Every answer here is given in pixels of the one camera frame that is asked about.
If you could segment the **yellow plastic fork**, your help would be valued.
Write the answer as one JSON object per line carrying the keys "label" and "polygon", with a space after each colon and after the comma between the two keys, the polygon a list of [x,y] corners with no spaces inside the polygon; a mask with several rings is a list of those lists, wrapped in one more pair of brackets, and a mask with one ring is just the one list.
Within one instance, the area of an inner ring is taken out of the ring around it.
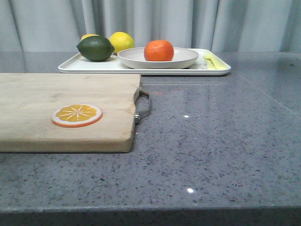
{"label": "yellow plastic fork", "polygon": [[205,53],[203,58],[208,70],[224,70],[227,68],[212,52]]}

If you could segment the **grey curtain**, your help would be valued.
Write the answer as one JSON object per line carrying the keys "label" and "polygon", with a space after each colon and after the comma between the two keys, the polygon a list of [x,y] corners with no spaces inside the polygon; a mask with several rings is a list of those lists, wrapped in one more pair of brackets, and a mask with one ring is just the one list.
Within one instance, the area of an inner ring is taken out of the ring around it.
{"label": "grey curtain", "polygon": [[298,0],[3,0],[0,49],[71,52],[89,33],[215,52],[300,52]]}

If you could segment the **dark green lime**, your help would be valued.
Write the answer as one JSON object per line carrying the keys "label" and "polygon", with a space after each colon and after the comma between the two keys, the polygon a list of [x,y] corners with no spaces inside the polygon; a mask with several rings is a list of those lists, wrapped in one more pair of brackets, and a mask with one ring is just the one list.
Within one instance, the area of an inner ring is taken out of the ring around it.
{"label": "dark green lime", "polygon": [[103,36],[90,36],[77,45],[79,53],[86,59],[94,62],[106,61],[114,52],[111,42]]}

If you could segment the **white rectangular tray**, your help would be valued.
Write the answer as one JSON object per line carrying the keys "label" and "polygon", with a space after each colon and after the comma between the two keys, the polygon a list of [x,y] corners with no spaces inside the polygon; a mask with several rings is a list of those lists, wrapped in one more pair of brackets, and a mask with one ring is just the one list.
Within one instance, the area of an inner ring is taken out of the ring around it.
{"label": "white rectangular tray", "polygon": [[210,52],[207,49],[190,48],[199,53],[199,57],[196,62],[184,69],[132,69],[118,59],[118,55],[111,55],[109,59],[101,62],[93,62],[84,58],[80,53],[71,57],[61,65],[58,69],[62,73],[112,73],[112,74],[125,74],[136,73],[140,75],[202,75],[202,76],[217,76],[227,74],[231,67],[228,66],[225,70],[208,70],[206,62],[204,60],[204,54]]}

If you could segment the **yellow lemon behind lime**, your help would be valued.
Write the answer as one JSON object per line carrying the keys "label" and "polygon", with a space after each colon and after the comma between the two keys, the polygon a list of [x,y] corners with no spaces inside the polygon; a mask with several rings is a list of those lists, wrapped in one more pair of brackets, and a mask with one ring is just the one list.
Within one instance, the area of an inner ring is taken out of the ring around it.
{"label": "yellow lemon behind lime", "polygon": [[83,35],[83,36],[81,37],[81,40],[84,40],[84,39],[86,39],[86,38],[88,38],[88,37],[93,37],[93,36],[98,36],[98,34],[85,34],[85,35]]}

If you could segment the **beige round plate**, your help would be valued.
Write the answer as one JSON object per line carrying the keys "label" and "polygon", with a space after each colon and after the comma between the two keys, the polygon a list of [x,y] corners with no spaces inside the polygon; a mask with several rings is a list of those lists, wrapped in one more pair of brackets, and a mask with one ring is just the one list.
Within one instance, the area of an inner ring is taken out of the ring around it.
{"label": "beige round plate", "polygon": [[144,58],[144,47],[118,53],[121,63],[132,69],[184,69],[193,65],[198,57],[199,53],[194,50],[177,47],[174,47],[172,61],[147,61]]}

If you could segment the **yellow lemon near tray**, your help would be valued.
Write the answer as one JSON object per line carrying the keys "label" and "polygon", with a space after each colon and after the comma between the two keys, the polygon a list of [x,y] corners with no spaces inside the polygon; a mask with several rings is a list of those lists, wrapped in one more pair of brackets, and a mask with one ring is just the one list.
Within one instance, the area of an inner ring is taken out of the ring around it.
{"label": "yellow lemon near tray", "polygon": [[134,48],[135,41],[134,39],[125,32],[115,32],[110,38],[109,41],[114,47],[114,53],[118,54],[120,51]]}

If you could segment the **wooden cutting board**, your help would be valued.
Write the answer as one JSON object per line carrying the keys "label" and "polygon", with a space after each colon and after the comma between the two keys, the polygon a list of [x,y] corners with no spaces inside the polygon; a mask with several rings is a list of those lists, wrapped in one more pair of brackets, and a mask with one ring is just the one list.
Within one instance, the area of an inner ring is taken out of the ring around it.
{"label": "wooden cutting board", "polygon": [[128,153],[139,74],[2,73],[0,150]]}

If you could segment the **orange mandarin fruit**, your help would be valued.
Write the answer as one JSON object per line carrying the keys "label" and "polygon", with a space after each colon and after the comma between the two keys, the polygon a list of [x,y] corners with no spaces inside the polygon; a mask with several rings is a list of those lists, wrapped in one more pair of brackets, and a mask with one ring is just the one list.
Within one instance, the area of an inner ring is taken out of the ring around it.
{"label": "orange mandarin fruit", "polygon": [[173,58],[174,47],[167,40],[150,41],[144,48],[146,61],[172,61]]}

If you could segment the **orange slice toy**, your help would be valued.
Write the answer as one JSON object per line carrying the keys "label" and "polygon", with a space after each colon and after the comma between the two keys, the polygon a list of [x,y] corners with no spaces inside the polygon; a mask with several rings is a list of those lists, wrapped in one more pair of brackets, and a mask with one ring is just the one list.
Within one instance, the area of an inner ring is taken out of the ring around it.
{"label": "orange slice toy", "polygon": [[77,128],[91,125],[101,119],[102,110],[93,104],[72,104],[53,112],[51,121],[60,127]]}

